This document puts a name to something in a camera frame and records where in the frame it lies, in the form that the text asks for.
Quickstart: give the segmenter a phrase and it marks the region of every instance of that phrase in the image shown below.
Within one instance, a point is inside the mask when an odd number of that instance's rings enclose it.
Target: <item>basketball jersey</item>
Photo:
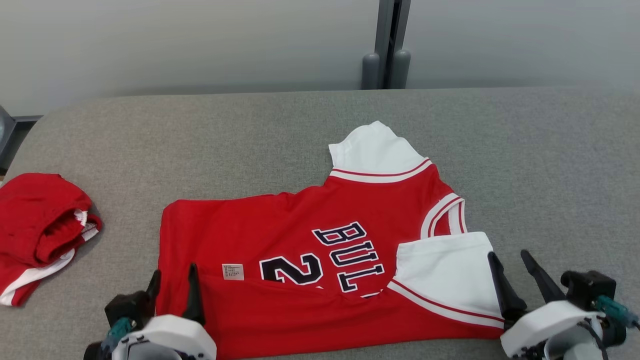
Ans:
[[[380,122],[329,149],[322,186],[170,204],[157,313],[183,312],[196,263],[222,360],[497,338],[490,242],[435,165]]]

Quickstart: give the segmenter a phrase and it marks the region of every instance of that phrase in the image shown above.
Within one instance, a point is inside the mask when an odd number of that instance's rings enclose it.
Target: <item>white wall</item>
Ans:
[[[357,89],[378,0],[0,0],[0,104]]]
[[[640,88],[639,0],[413,0],[407,88]]]

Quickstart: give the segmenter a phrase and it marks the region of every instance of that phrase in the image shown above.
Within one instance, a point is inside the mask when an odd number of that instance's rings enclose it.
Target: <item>gray bracket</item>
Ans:
[[[20,116],[11,117],[6,110],[0,106],[0,163],[10,152],[9,148],[15,139],[16,131],[28,131],[42,116]],[[4,175],[6,169],[0,168],[0,175]]]
[[[9,139],[15,129],[15,120],[0,106],[0,161],[4,158]]]

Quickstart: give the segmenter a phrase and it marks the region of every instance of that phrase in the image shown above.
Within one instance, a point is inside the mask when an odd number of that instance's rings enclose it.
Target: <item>jersey armhole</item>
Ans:
[[[424,217],[420,228],[421,238],[467,233],[465,223],[465,199],[449,193],[440,199]]]

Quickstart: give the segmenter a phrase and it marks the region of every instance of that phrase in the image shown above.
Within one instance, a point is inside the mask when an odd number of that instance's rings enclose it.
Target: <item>printed number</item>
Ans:
[[[307,266],[307,271],[302,271],[296,265],[290,263],[282,256],[260,261],[260,273],[264,280],[284,282],[284,277],[299,285],[312,284],[322,278],[322,266],[320,259],[313,254],[300,256],[302,263]]]
[[[320,230],[316,229],[312,231],[314,236],[320,240],[321,243],[331,246],[337,243],[344,243],[367,236],[367,232],[362,229],[362,226],[356,221],[347,226],[337,227],[335,229]]]
[[[359,277],[369,276],[369,275],[379,275],[385,272],[385,268],[382,267],[382,264],[378,264],[370,269],[346,273],[341,272],[338,273],[338,281],[340,281],[340,287],[342,288],[343,293],[348,293],[350,291],[356,291],[358,289],[358,285],[351,283],[350,280],[356,279]]]
[[[370,250],[366,254],[360,256],[349,256],[355,252],[362,252],[364,250]],[[361,244],[346,247],[344,249],[338,249],[329,253],[331,260],[335,266],[348,266],[357,263],[363,263],[364,261],[378,260],[378,253],[373,249],[371,241],[365,241]]]

